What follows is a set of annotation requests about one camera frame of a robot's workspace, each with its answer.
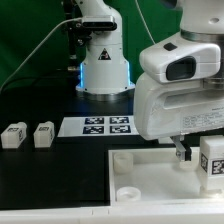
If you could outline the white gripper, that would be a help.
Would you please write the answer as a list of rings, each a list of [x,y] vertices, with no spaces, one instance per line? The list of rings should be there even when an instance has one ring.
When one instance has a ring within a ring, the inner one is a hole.
[[[144,139],[171,137],[177,158],[190,161],[192,150],[181,135],[224,127],[224,91],[204,89],[200,81],[160,84],[143,73],[136,83],[133,114]]]

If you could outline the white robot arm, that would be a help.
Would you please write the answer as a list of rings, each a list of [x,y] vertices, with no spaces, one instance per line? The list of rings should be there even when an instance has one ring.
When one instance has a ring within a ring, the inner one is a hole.
[[[169,137],[182,160],[186,134],[224,127],[224,0],[162,0],[183,11],[180,31],[140,53],[143,74],[130,82],[122,19],[103,0],[76,0],[77,26],[90,33],[77,90],[96,98],[134,89],[134,123],[146,140]]]

